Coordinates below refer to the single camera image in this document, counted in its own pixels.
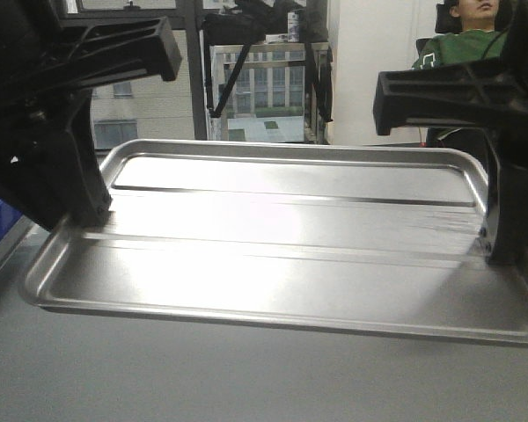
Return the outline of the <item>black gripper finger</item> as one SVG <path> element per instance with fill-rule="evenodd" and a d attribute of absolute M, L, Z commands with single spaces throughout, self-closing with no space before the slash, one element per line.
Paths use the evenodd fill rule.
<path fill-rule="evenodd" d="M 497 59 L 378 75 L 378 135 L 396 127 L 512 128 L 524 124 L 524 92 Z"/>
<path fill-rule="evenodd" d="M 72 220 L 81 227 L 101 226 L 112 203 L 99 169 L 91 128 L 92 91 L 63 98 L 53 119 L 50 183 Z"/>
<path fill-rule="evenodd" d="M 160 76 L 178 76 L 182 55 L 167 18 L 65 26 L 26 74 L 26 91 L 79 90 Z"/>
<path fill-rule="evenodd" d="M 509 266 L 528 251 L 528 137 L 493 129 L 485 136 L 488 194 L 480 242 L 490 265 Z"/>

